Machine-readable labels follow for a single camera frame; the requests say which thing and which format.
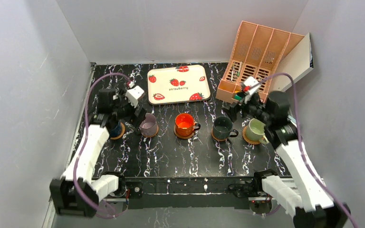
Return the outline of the light green mug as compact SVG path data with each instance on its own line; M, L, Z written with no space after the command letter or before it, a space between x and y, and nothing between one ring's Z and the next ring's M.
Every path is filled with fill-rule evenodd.
M266 125L258 119L252 118L245 130L245 136L251 142L268 144L269 140L265 135L265 127Z

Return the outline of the lilac mug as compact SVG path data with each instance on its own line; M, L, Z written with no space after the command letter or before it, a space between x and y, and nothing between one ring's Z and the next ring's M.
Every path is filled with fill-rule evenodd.
M156 126L158 126L156 117L151 113L146 113L145 119L141 122L141 124L139 126L139 130L141 131L142 128L150 129L150 128L156 127Z

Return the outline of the dark green mug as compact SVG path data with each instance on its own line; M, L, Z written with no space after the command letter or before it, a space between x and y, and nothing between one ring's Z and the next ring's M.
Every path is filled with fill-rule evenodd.
M239 135L239 132L233 128L233 122L226 116L217 117L211 131L219 139L234 138Z

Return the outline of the white strawberry tray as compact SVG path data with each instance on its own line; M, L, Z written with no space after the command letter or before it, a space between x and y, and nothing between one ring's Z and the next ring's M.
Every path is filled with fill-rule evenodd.
M211 97L201 65L152 69L148 72L148 102L152 105L203 101Z

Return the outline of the orange mug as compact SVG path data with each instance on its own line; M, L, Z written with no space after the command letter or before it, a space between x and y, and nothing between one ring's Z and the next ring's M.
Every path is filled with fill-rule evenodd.
M195 122L190 114L182 113L176 116L174 128L178 134L188 136L193 131L198 131L201 128L201 125Z

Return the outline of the dark ringed wooden coaster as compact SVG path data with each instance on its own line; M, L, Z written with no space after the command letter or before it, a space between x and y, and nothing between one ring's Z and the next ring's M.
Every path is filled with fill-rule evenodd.
M173 131L174 131L174 134L176 135L176 137L178 137L178 138L180 138L180 139L184 139L184 140L192 138L192 137L195 135L195 133L196 133L196 131L193 131L193 132L192 132L190 135L188 135L188 136L182 136L182 135L180 135L180 134L178 134L178 133L177 133L176 129L174 129Z

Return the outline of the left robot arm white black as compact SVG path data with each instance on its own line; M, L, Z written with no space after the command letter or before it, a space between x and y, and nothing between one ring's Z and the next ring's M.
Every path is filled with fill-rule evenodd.
M77 152L61 176L49 185L57 214L92 218L99 202L118 191L121 174L110 172L93 180L94 168L111 131L125 130L121 120L138 127L145 119L146 110L139 105L144 94L139 86L99 91L97 110L85 114L85 131Z

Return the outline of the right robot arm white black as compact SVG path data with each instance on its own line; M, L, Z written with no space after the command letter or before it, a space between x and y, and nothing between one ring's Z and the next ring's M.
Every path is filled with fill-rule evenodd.
M299 124L290 120L288 96L271 92L262 103L256 92L239 92L240 99L223 111L232 121L238 112L259 120L269 142L284 160L296 186L293 190L271 170L254 173L250 183L235 184L231 190L239 196L254 197L264 192L271 196L292 217L297 228L342 228L350 216L345 203L330 196L321 178L312 167L298 132Z

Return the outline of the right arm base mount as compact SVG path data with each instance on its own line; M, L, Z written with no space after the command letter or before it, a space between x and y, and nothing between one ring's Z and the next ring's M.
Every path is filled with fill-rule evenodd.
M229 184L227 192L232 193L236 198L248 199L252 214L263 218L273 215L281 208L278 203L273 206L273 197L261 189L260 181L256 178Z

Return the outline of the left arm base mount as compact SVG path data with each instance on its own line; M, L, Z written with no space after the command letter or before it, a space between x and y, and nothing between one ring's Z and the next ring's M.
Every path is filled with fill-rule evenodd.
M119 188L115 192L110 193L105 198L105 201L111 206L120 206L122 209L120 212L114 210L114 213L120 216L128 210L131 200L140 199L142 196L143 183L141 181L122 180L119 183Z

